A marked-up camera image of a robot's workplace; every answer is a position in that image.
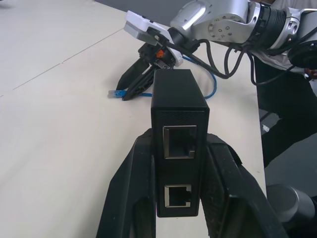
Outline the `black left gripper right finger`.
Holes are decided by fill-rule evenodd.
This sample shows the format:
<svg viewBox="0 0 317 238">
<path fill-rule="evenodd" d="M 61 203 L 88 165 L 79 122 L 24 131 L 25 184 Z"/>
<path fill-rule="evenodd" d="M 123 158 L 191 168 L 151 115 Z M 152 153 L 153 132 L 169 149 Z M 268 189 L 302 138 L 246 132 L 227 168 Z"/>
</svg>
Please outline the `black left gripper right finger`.
<svg viewBox="0 0 317 238">
<path fill-rule="evenodd" d="M 207 135 L 201 202 L 209 238 L 289 238 L 234 149 Z"/>
</svg>

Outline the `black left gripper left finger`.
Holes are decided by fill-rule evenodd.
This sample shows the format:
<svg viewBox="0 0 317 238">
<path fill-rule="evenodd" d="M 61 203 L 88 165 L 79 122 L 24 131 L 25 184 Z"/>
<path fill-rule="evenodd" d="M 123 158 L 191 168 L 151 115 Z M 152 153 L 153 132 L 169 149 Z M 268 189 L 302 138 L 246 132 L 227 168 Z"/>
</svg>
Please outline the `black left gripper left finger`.
<svg viewBox="0 0 317 238">
<path fill-rule="evenodd" d="M 110 181 L 96 238 L 156 238 L 155 177 L 148 129 Z"/>
</svg>

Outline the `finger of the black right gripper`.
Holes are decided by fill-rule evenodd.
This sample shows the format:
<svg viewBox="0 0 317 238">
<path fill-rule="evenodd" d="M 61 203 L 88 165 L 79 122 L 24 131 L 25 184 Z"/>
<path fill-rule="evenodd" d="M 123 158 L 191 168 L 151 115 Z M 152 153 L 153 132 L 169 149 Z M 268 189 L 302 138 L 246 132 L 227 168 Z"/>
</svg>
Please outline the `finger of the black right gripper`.
<svg viewBox="0 0 317 238">
<path fill-rule="evenodd" d="M 121 76 L 117 90 L 127 89 L 149 67 L 149 63 L 139 58 Z"/>
<path fill-rule="evenodd" d="M 154 73 L 157 68 L 153 65 L 144 74 L 140 74 L 128 87 L 123 101 L 129 101 L 144 93 L 153 84 Z"/>
</svg>

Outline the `small black network box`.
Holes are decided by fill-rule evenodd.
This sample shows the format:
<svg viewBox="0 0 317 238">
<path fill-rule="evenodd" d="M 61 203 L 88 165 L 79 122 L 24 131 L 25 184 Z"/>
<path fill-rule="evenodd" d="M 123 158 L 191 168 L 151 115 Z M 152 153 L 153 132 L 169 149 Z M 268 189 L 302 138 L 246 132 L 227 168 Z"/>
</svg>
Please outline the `small black network box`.
<svg viewBox="0 0 317 238">
<path fill-rule="evenodd" d="M 157 215 L 197 216 L 210 109 L 189 69 L 157 69 L 151 104 Z"/>
</svg>

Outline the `grey round robot joint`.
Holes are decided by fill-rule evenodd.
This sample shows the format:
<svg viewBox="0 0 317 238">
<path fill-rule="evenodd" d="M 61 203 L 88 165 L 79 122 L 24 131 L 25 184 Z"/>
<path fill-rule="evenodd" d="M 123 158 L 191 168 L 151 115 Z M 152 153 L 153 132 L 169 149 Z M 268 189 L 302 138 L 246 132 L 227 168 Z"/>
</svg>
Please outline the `grey round robot joint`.
<svg viewBox="0 0 317 238">
<path fill-rule="evenodd" d="M 316 215 L 313 200 L 304 192 L 281 184 L 266 187 L 267 199 L 280 222 L 305 224 Z"/>
</svg>

